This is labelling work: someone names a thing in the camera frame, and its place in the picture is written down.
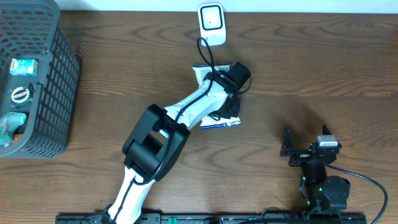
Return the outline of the white blue snack bag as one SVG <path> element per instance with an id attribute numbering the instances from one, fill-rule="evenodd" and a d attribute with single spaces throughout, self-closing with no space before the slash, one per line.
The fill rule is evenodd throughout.
<path id="1" fill-rule="evenodd" d="M 224 70 L 224 71 L 228 72 L 230 66 L 231 66 L 231 62 L 217 63 L 215 65 L 215 69 L 216 70 Z M 194 65 L 192 68 L 195 71 L 198 85 L 201 86 L 206 74 L 211 72 L 211 67 L 207 64 L 203 64 L 203 65 Z M 201 124 L 200 124 L 200 129 L 228 128 L 228 127 L 237 126 L 240 124 L 241 124 L 241 120 L 238 116 L 232 117 L 232 118 L 217 118 L 216 116 L 208 115 L 202 119 Z"/>

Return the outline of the green Kleenex tissue pack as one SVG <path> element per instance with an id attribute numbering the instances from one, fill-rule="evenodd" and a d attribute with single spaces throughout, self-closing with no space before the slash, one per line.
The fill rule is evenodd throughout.
<path id="1" fill-rule="evenodd" d="M 11 75 L 32 76 L 37 75 L 39 62 L 36 59 L 13 58 L 10 65 Z"/>

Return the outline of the teal wet wipes pack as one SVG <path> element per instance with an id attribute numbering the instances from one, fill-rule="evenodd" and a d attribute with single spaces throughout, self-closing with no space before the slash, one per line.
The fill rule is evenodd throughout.
<path id="1" fill-rule="evenodd" d="M 25 113 L 10 112 L 1 118 L 1 148 L 14 144 L 22 134 L 16 130 L 25 124 L 27 115 Z"/>

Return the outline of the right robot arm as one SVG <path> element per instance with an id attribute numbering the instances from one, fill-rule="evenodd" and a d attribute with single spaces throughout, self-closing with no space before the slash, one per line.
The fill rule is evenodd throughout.
<path id="1" fill-rule="evenodd" d="M 307 149 L 295 148 L 291 132 L 287 128 L 284 131 L 280 156 L 289 158 L 289 166 L 302 170 L 300 193 L 308 203 L 308 208 L 302 212 L 306 219 L 326 213 L 339 215 L 347 208 L 350 182 L 326 172 L 326 166 L 336 160 L 341 148 L 325 125 L 322 134 Z"/>

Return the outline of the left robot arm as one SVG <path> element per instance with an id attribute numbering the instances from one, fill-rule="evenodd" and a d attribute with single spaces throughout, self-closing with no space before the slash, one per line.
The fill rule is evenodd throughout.
<path id="1" fill-rule="evenodd" d="M 165 108 L 150 105 L 123 145 L 124 180 L 115 202 L 103 213 L 103 223 L 134 223 L 150 188 L 176 163 L 192 128 L 226 128 L 241 124 L 239 96 L 252 82 L 240 62 L 194 66 L 199 87 Z"/>

